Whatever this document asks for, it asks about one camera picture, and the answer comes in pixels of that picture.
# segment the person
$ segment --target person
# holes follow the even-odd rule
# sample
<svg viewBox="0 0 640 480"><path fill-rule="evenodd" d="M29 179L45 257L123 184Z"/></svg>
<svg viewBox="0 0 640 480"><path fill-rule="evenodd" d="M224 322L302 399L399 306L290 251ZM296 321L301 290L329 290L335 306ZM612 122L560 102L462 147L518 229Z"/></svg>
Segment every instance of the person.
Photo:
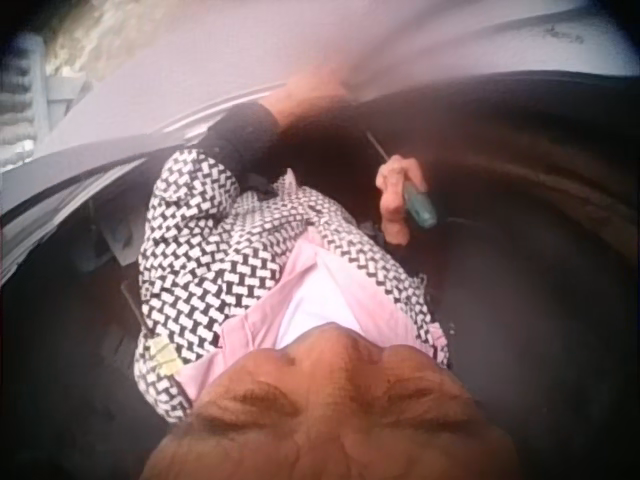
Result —
<svg viewBox="0 0 640 480"><path fill-rule="evenodd" d="M278 133L346 99L328 71L233 107L157 181L140 253L145 398L177 423L142 478L515 478L509 438L447 370L410 277L340 205L255 175ZM409 241L404 182L378 172L381 230Z"/></svg>

